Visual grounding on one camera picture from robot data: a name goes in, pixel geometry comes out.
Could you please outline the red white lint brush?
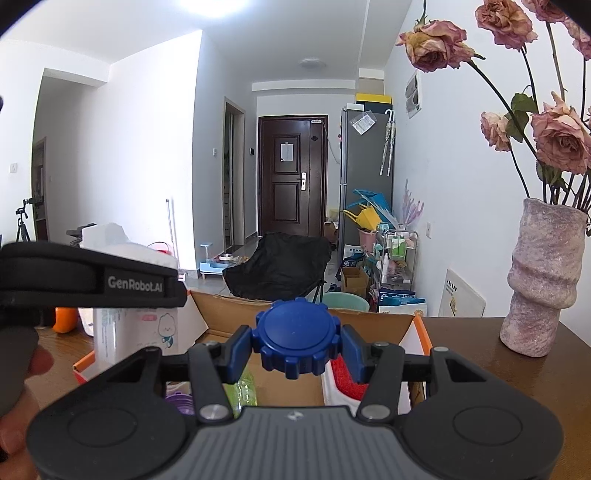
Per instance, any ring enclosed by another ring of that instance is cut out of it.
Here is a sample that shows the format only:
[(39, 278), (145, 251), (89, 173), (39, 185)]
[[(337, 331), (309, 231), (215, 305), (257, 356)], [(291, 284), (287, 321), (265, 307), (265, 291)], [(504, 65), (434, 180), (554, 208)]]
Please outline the red white lint brush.
[(353, 381), (342, 356), (329, 361), (325, 366), (325, 372), (322, 373), (321, 381), (325, 406), (348, 407), (351, 414), (356, 416), (369, 385)]

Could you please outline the green transparent bottle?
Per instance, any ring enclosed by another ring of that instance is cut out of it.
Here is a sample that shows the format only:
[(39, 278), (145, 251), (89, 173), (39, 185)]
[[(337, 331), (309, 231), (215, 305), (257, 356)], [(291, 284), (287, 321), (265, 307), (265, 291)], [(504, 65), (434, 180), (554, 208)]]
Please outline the green transparent bottle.
[(224, 384), (225, 394), (228, 396), (228, 401), (232, 407), (233, 416), (237, 418), (245, 407), (256, 407), (256, 382), (252, 372), (245, 369), (242, 372), (238, 382), (235, 384)]

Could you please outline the blue ridged jar lid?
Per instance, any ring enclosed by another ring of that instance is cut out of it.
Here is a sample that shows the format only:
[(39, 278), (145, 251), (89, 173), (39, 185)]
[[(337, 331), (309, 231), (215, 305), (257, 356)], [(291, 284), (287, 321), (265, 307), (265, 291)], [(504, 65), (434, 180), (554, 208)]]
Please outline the blue ridged jar lid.
[(252, 348), (266, 371), (279, 371), (289, 380), (321, 376), (342, 352), (341, 321), (324, 304), (278, 300), (256, 315)]

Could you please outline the purple ridged jar lid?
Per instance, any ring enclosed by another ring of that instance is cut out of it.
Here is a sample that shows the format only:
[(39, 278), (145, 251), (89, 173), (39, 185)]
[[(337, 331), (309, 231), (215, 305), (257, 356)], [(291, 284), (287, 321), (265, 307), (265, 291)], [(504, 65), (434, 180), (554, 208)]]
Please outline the purple ridged jar lid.
[(193, 399), (190, 394), (182, 392), (174, 392), (167, 395), (165, 400), (174, 406), (182, 415), (194, 416), (195, 410), (193, 405)]

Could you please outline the white translucent plastic bottle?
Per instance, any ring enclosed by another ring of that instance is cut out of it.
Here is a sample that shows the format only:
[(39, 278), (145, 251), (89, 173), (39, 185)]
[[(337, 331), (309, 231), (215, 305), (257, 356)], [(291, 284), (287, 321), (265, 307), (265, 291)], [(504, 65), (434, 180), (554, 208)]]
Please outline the white translucent plastic bottle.
[(146, 347), (177, 355), (197, 340), (179, 309), (94, 309), (93, 338), (101, 371)]

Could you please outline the orange fruit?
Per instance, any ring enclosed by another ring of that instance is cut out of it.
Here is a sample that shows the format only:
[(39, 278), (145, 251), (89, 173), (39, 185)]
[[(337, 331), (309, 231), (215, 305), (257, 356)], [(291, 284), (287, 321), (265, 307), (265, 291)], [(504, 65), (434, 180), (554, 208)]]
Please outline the orange fruit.
[(77, 328), (79, 313), (77, 308), (56, 308), (55, 324), (52, 329), (58, 334), (67, 334)]

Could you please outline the green plastic basin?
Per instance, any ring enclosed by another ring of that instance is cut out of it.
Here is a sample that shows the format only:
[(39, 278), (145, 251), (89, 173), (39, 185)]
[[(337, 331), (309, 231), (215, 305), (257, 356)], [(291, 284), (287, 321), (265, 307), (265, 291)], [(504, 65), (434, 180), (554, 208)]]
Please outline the green plastic basin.
[(346, 292), (327, 292), (322, 297), (322, 303), (329, 309), (353, 310), (369, 312), (370, 304), (365, 298)]

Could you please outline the small cardboard box on floor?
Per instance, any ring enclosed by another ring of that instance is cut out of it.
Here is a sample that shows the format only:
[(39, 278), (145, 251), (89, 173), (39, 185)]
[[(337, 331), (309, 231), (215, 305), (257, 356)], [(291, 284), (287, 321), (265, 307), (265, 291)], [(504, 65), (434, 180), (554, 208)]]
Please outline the small cardboard box on floor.
[(365, 298), (369, 282), (369, 276), (362, 267), (342, 268), (342, 292)]

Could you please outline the blue pet feeder stand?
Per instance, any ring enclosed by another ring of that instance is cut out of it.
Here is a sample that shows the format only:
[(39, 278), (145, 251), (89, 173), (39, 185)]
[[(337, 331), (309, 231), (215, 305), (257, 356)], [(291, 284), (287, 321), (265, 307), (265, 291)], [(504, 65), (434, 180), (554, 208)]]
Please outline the blue pet feeder stand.
[(236, 264), (236, 258), (231, 254), (223, 253), (218, 256), (211, 256), (209, 254), (211, 246), (211, 243), (201, 243), (199, 246), (204, 249), (205, 259), (200, 261), (198, 273), (204, 278), (207, 276), (222, 276), (226, 269)]

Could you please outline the black folding chair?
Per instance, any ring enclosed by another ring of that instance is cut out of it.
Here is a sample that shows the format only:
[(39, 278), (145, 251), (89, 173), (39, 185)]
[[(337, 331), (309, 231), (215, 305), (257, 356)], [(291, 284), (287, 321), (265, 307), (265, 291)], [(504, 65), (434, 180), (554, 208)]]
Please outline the black folding chair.
[(267, 233), (249, 260), (223, 271), (229, 292), (248, 300), (277, 301), (322, 296), (332, 246), (325, 237)]

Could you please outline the grey refrigerator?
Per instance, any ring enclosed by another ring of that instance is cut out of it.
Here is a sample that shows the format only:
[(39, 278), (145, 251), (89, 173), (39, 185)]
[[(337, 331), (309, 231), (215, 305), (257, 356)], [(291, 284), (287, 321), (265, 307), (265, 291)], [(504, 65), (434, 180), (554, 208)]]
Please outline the grey refrigerator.
[(388, 164), (380, 174), (383, 151), (387, 139), (389, 115), (372, 111), (344, 109), (341, 113), (341, 140), (339, 140), (339, 255), (345, 257), (346, 246), (360, 245), (358, 227), (346, 217), (349, 209), (362, 199), (355, 190), (381, 193), (392, 206), (394, 172), (387, 175)]

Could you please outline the pink textured vase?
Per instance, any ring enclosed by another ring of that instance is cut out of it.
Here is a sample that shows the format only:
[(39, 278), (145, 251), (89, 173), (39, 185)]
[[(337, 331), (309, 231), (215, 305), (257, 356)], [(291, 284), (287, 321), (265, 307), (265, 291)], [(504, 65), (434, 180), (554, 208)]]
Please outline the pink textured vase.
[(587, 215), (537, 199), (523, 202), (517, 244), (507, 281), (513, 290), (500, 340), (521, 355), (547, 356), (561, 312), (577, 299)]

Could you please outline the yellow box on refrigerator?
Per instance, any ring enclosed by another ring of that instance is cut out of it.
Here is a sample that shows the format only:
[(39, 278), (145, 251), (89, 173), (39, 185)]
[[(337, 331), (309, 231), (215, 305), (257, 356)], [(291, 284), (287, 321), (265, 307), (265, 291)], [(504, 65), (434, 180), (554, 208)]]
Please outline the yellow box on refrigerator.
[(393, 98), (388, 95), (356, 93), (356, 103), (377, 103), (383, 105), (392, 105)]

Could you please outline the dried pink roses bouquet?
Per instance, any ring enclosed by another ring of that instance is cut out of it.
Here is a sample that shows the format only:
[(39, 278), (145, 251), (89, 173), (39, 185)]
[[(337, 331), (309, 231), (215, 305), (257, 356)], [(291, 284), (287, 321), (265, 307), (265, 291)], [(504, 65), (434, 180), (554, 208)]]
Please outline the dried pink roses bouquet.
[[(590, 29), (575, 19), (572, 8), (563, 9), (554, 1), (484, 1), (475, 10), (477, 26), (492, 34), (496, 45), (526, 58), (528, 47), (538, 35), (536, 21), (548, 31), (556, 24), (566, 28), (583, 65), (590, 65)], [(465, 29), (449, 20), (430, 19), (426, 14), (397, 41), (411, 65), (423, 73), (471, 67), (500, 100), (503, 112), (484, 112), (480, 128), (490, 148), (512, 152), (515, 143), (524, 143), (536, 160), (542, 183), (542, 199), (550, 205), (570, 206), (590, 211), (590, 107), (575, 108), (567, 101), (563, 83), (553, 92), (551, 103), (540, 102), (535, 81), (506, 97), (479, 67), (483, 55), (468, 44)]]

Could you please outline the white board leaning on wall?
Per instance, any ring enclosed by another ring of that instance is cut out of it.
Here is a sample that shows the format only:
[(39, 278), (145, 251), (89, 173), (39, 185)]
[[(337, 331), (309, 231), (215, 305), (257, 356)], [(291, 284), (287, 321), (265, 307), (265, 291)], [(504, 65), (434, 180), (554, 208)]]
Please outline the white board leaning on wall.
[(447, 270), (438, 315), (440, 317), (482, 318), (486, 300), (456, 272)]

